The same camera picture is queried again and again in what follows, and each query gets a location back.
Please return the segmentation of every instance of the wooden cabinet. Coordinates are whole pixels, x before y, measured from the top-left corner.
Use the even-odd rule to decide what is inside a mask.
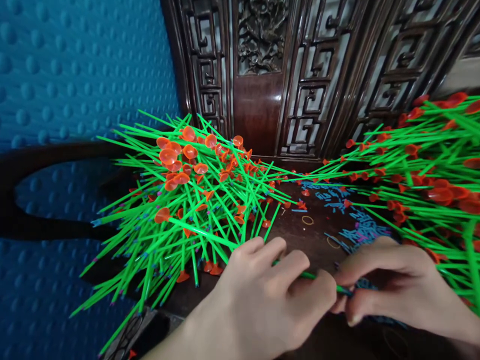
[[[478,52],[480,0],[161,2],[182,110],[265,161],[337,156]]]

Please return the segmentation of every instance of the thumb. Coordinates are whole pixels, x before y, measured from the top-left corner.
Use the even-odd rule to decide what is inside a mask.
[[[369,315],[394,318],[397,307],[397,296],[386,291],[359,288],[346,303],[346,320],[348,326],[354,327]]]

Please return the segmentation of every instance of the blue padded wall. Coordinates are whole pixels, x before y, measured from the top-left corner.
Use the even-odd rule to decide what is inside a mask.
[[[0,156],[94,140],[118,123],[156,126],[137,109],[180,114],[159,0],[0,0]],[[113,170],[107,159],[51,166],[18,185],[17,202],[29,214],[91,221]],[[68,319],[91,294],[78,276],[100,248],[0,239],[3,359],[96,358],[133,305],[105,299]]]

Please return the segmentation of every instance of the hand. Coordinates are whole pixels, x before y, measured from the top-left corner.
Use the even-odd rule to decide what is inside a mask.
[[[367,315],[386,316],[480,346],[480,319],[442,279],[425,251],[381,236],[348,257],[334,278],[350,287],[375,269],[394,271],[386,286],[380,291],[356,289],[352,298],[339,299],[332,312],[345,311],[350,326]]]
[[[336,283],[323,270],[315,280],[298,279],[310,265],[299,250],[272,266],[286,247],[281,237],[267,244],[256,237],[237,248],[213,291],[171,336],[176,351],[162,359],[271,360],[302,345],[334,304]]]

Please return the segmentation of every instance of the bundle of green sticks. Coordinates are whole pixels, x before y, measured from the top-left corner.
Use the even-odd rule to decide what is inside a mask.
[[[201,116],[201,128],[195,128],[189,126],[191,115],[163,121],[140,111],[171,130],[121,124],[123,132],[113,132],[123,142],[100,137],[134,151],[116,164],[132,167],[140,180],[99,211],[106,216],[93,225],[119,223],[119,232],[103,243],[81,276],[105,256],[126,257],[125,267],[95,286],[93,296],[71,316],[110,294],[115,303],[132,288],[134,276],[143,274],[135,283],[140,301],[103,354],[147,300],[152,308],[161,306],[175,283],[190,276],[199,286],[200,261],[204,272],[220,275],[219,259],[227,264],[231,252],[262,228],[267,240],[281,206],[296,203],[305,209],[305,203],[276,188],[282,181],[304,180],[368,196],[368,203],[345,200],[344,205],[362,206],[395,229],[404,243],[425,249],[453,290],[480,315],[480,97],[457,93],[447,101],[429,102],[423,96],[416,106],[400,117],[397,128],[380,125],[366,132],[362,143],[349,140],[346,147],[355,149],[324,159],[311,173],[253,161],[241,136],[225,139]],[[330,184],[341,178],[351,183]],[[270,206],[275,211],[269,218]],[[385,211],[393,211],[392,216]]]
[[[344,205],[363,207],[395,229],[404,244],[425,249],[480,316],[480,96],[428,98],[418,98],[397,128],[380,125],[364,133],[361,143],[349,140],[346,147],[353,151],[325,161],[307,178],[347,177],[359,184],[357,192],[370,202]]]
[[[114,304],[129,286],[131,289],[134,276],[144,273],[137,284],[140,301],[100,354],[129,319],[143,311],[147,299],[152,308],[161,306],[175,283],[191,275],[198,287],[200,260],[203,271],[220,275],[219,259],[227,264],[231,252],[262,228],[266,229],[266,240],[280,206],[291,204],[287,194],[275,189],[284,174],[273,163],[253,161],[252,150],[246,151],[241,136],[224,139],[201,117],[199,129],[188,125],[191,115],[163,121],[141,112],[171,131],[121,124],[124,131],[113,132],[124,142],[100,137],[134,150],[135,156],[126,154],[116,163],[134,168],[140,180],[130,193],[99,211],[106,216],[92,222],[94,226],[119,222],[119,231],[103,243],[103,250],[80,276],[105,256],[126,257],[125,267],[114,278],[95,286],[95,294],[71,316],[109,294],[113,294]],[[269,207],[275,208],[270,218]]]

